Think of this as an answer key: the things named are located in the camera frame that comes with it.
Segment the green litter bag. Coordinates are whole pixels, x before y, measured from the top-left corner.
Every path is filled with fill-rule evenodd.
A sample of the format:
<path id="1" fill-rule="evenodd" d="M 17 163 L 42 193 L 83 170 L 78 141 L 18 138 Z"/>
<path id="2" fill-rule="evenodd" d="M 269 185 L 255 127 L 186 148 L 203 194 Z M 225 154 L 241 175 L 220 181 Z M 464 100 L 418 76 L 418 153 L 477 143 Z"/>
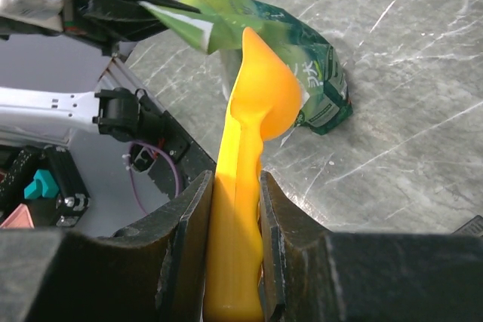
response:
<path id="1" fill-rule="evenodd" d="M 229 96 L 242 64 L 242 32 L 252 28 L 290 68 L 303 91 L 295 126 L 325 135 L 352 114 L 343 67 L 335 48 L 313 28 L 258 0 L 181 0 L 186 10 L 139 4 L 192 48 L 220 56 L 223 94 Z"/>

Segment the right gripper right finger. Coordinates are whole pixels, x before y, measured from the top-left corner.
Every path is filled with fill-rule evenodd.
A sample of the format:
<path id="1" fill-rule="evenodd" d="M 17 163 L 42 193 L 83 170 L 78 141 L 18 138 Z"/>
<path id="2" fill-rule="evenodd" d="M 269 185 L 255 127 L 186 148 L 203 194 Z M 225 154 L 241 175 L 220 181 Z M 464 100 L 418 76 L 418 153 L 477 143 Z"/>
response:
<path id="1" fill-rule="evenodd" d="M 333 232 L 260 181 L 267 321 L 480 321 L 482 240 Z"/>

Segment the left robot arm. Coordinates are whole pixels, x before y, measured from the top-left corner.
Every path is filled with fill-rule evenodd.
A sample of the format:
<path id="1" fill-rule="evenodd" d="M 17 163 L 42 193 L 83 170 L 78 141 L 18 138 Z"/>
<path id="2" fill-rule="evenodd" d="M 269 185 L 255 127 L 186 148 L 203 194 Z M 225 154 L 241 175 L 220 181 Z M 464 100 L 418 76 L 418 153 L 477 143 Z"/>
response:
<path id="1" fill-rule="evenodd" d="M 115 57 L 120 44 L 165 31 L 145 3 L 185 9 L 176 0 L 1 0 L 1 38 L 63 35 Z M 122 142 L 154 143 L 168 116 L 138 91 L 123 87 L 81 93 L 3 87 L 1 120 L 64 124 Z"/>

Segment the yellow plastic scoop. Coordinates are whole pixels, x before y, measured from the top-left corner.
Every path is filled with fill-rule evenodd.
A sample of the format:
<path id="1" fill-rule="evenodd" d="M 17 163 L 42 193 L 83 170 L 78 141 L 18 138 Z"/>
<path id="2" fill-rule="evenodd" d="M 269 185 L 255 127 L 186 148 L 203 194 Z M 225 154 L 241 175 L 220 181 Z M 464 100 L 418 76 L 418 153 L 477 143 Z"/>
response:
<path id="1" fill-rule="evenodd" d="M 296 76 L 251 28 L 226 109 L 214 179 L 203 301 L 205 321 L 262 321 L 258 295 L 263 241 L 258 226 L 263 144 L 294 123 Z"/>

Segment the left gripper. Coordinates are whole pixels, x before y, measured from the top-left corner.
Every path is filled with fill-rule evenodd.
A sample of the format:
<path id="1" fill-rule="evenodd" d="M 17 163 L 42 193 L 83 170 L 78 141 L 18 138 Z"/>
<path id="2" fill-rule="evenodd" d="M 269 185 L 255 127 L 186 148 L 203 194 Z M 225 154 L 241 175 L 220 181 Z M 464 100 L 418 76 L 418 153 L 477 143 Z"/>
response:
<path id="1" fill-rule="evenodd" d="M 200 12 L 176 0 L 1 0 L 1 39 L 65 35 L 117 54 L 119 41 L 141 41 L 167 29 L 141 2 Z"/>

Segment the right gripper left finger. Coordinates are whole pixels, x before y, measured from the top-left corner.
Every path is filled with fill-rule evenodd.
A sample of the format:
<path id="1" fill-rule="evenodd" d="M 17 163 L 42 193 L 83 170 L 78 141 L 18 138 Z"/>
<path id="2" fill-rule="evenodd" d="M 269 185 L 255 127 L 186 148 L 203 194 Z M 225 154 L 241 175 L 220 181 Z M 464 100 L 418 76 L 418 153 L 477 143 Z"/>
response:
<path id="1" fill-rule="evenodd" d="M 197 321 L 214 175 L 112 237 L 1 232 L 3 321 Z"/>

